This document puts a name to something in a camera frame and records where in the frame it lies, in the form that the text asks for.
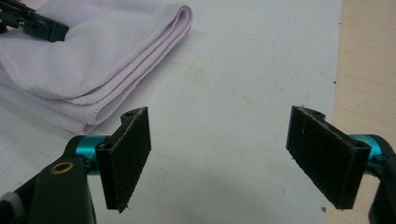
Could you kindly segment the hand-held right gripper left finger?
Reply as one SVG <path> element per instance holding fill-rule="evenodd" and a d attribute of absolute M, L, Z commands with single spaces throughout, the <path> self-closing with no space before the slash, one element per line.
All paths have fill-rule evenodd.
<path fill-rule="evenodd" d="M 81 159 L 89 175 L 99 175 L 108 210 L 122 213 L 134 193 L 151 151 L 149 108 L 143 106 L 120 116 L 111 135 L 77 135 L 63 157 Z"/>

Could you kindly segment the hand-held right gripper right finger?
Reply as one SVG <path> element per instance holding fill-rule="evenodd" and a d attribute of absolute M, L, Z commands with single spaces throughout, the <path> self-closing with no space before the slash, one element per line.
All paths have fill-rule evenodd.
<path fill-rule="evenodd" d="M 294 105 L 286 149 L 337 209 L 351 209 L 365 173 L 382 175 L 390 144 L 376 134 L 345 134 L 325 115 Z"/>

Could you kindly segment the lilac printed towel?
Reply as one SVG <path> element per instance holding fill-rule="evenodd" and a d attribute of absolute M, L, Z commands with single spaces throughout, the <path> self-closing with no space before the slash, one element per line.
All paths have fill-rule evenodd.
<path fill-rule="evenodd" d="M 106 120 L 191 28 L 191 8 L 154 0 L 49 0 L 63 41 L 0 35 L 0 97 L 71 133 Z"/>

